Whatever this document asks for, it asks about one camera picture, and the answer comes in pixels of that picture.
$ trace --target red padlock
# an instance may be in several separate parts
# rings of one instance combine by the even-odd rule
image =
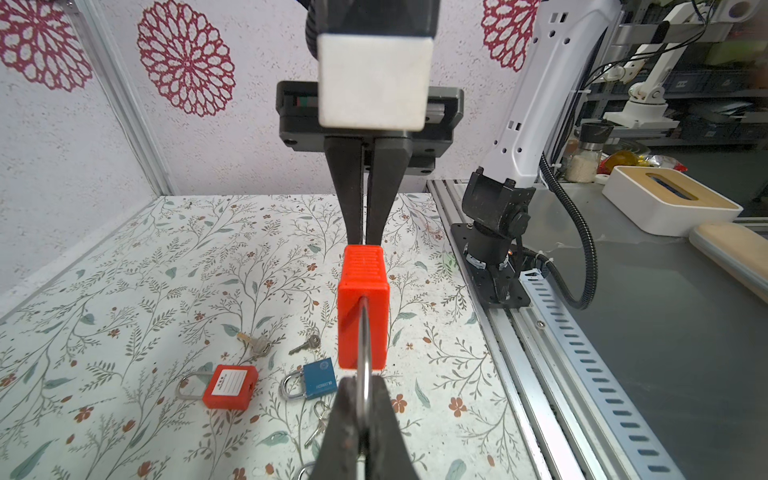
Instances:
[[[202,396],[184,395],[181,384],[191,376],[211,376],[208,388]],[[259,372],[255,366],[219,365],[214,372],[193,372],[184,376],[176,385],[176,397],[182,400],[203,400],[209,409],[248,410]]]
[[[386,279],[384,249],[378,245],[348,245],[339,281],[339,367],[357,367],[357,334],[360,297],[368,298],[371,331],[371,367],[386,366],[389,334],[389,282]]]

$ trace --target jar lid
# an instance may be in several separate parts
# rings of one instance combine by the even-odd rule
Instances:
[[[614,125],[604,121],[581,124],[578,139],[590,144],[604,144],[613,130]]]

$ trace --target padlock shackle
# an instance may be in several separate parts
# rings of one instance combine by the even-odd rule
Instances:
[[[181,380],[179,380],[179,383],[176,384],[176,398],[179,400],[202,400],[202,395],[187,395],[185,393],[181,392],[181,384],[184,383],[184,380],[189,380],[190,378],[194,376],[214,376],[213,372],[208,372],[207,370],[197,370],[196,372],[188,373],[185,376],[181,377]]]
[[[359,306],[359,327],[357,339],[357,429],[367,439],[371,418],[371,326],[368,317],[368,297],[361,296]]]
[[[282,382],[280,382],[280,394],[283,396],[286,400],[295,400],[295,399],[302,399],[304,398],[304,392],[301,393],[288,393],[288,382],[295,377],[301,376],[303,372],[301,370],[296,370],[294,372],[289,373],[286,375],[286,378],[283,379]]]

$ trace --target key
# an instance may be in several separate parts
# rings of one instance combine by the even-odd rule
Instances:
[[[319,335],[310,335],[308,339],[306,339],[306,342],[304,342],[303,345],[299,345],[295,349],[288,352],[288,355],[293,355],[296,352],[299,352],[304,349],[316,349],[320,346],[320,336]]]
[[[251,338],[245,333],[238,332],[237,338],[243,340],[246,344],[250,345],[250,351],[254,358],[265,356],[269,353],[272,344],[265,337],[260,336],[257,339]]]
[[[315,437],[317,437],[318,435],[326,431],[326,427],[327,425],[324,419],[318,420],[317,428],[315,429],[314,432],[312,432],[312,435],[310,435],[310,437],[306,440],[306,443],[304,444],[304,448],[308,449],[310,445],[312,445],[312,441],[315,439]]]
[[[310,445],[312,445],[312,441],[319,434],[326,431],[326,427],[328,426],[328,417],[331,414],[331,408],[323,400],[320,400],[319,402],[315,402],[315,405],[312,407],[312,409],[315,411],[315,415],[317,415],[317,428],[315,429],[314,432],[312,432],[312,435],[310,435],[310,437],[307,439],[306,443],[304,444],[305,449],[308,449]]]

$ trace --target storage bin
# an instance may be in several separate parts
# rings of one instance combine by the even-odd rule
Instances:
[[[702,91],[710,78],[710,73],[709,70],[673,70],[664,82],[664,92],[682,94]]]
[[[733,140],[760,140],[768,137],[768,124],[736,124],[730,135]]]
[[[680,121],[681,137],[685,140],[725,140],[736,129],[736,122],[716,124],[698,115],[688,115]]]
[[[704,91],[739,91],[746,88],[749,70],[712,70]]]

